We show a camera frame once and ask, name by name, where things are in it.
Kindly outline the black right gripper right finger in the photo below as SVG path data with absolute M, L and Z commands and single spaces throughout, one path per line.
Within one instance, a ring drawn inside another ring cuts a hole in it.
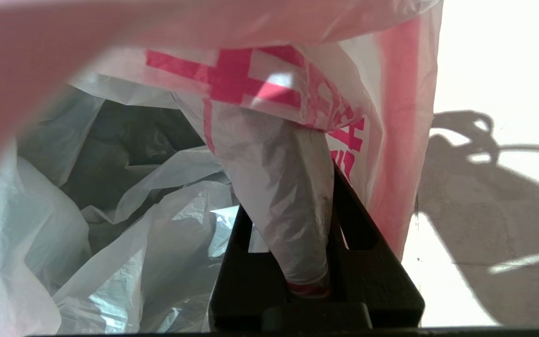
M 377 329 L 417 328 L 425 301 L 342 171 L 334 169 L 328 258 L 336 301 L 366 305 Z

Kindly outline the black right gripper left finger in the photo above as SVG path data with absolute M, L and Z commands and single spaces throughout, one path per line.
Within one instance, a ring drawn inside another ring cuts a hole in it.
M 249 252 L 253 222 L 239 208 L 208 316 L 211 330 L 262 330 L 267 309 L 287 302 L 286 281 L 271 252 Z

